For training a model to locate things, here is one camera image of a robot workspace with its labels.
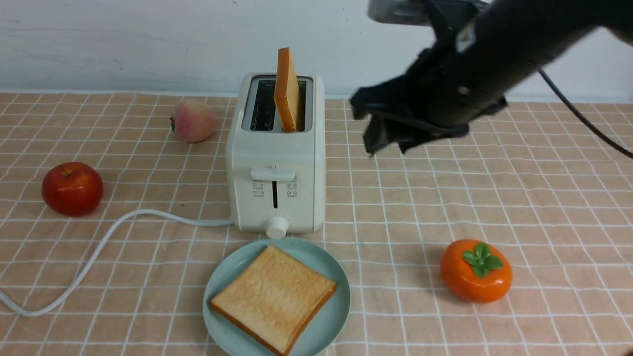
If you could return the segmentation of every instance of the white toaster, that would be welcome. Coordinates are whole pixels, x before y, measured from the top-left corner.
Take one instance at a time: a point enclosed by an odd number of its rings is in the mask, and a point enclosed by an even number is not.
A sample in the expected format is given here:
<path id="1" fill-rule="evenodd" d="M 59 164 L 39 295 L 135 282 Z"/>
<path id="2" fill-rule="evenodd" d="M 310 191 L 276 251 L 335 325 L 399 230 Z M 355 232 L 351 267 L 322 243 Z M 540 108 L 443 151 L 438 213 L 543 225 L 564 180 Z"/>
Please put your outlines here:
<path id="1" fill-rule="evenodd" d="M 325 220 L 325 89 L 318 76 L 298 75 L 303 131 L 283 132 L 275 78 L 249 73 L 242 80 L 226 166 L 235 226 L 279 239 L 316 232 Z"/>

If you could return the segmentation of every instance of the plate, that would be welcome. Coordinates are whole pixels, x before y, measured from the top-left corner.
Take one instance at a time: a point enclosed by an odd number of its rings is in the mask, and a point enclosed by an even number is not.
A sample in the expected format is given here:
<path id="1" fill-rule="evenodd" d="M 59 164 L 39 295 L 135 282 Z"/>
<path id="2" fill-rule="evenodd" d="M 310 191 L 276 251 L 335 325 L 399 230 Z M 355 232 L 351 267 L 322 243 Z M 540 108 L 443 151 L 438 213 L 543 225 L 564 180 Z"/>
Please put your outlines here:
<path id="1" fill-rule="evenodd" d="M 351 288 L 345 271 L 331 254 L 297 238 L 258 240 L 239 248 L 220 263 L 204 290 L 203 315 L 209 335 L 230 356 L 274 356 L 209 306 L 211 298 L 237 278 L 268 245 L 276 246 L 337 283 L 336 292 L 312 318 L 289 355 L 316 356 L 336 340 L 345 327 L 351 309 Z"/>

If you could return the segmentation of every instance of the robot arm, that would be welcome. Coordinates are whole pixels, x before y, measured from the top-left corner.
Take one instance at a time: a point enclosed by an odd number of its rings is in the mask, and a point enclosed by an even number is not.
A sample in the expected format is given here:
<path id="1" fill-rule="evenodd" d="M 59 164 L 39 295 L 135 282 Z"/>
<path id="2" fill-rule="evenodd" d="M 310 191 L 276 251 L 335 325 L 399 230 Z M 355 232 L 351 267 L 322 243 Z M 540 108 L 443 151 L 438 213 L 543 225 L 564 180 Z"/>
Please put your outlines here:
<path id="1" fill-rule="evenodd" d="M 506 105 L 505 92 L 598 27 L 633 45 L 631 0 L 371 0 L 381 23 L 431 26 L 436 42 L 404 74 L 350 99 L 374 154 L 462 137 Z"/>

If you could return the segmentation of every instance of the orange persimmon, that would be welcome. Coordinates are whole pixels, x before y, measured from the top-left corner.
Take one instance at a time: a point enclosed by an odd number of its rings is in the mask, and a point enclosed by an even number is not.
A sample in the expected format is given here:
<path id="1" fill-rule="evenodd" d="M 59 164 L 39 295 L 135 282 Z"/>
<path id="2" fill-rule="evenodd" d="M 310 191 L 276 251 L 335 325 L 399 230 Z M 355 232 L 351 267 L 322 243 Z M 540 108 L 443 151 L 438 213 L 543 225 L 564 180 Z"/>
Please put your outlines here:
<path id="1" fill-rule="evenodd" d="M 440 271 L 453 293 L 475 303 L 503 298 L 512 284 L 512 267 L 506 257 L 495 247 L 472 239 L 448 245 Z"/>

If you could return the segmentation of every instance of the toast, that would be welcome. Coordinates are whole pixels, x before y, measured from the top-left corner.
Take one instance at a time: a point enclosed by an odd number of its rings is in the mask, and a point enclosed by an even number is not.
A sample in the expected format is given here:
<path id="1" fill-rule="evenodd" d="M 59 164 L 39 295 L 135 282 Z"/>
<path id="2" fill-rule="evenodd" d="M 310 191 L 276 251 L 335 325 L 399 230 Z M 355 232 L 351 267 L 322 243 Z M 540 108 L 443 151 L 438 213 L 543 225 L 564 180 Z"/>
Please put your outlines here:
<path id="1" fill-rule="evenodd" d="M 275 355 L 287 356 L 336 287 L 270 245 L 210 304 Z"/>
<path id="2" fill-rule="evenodd" d="M 277 78 L 275 80 L 275 107 L 279 113 L 283 131 L 303 130 L 304 115 L 301 112 L 301 93 L 294 68 L 290 48 L 279 49 L 277 53 Z"/>

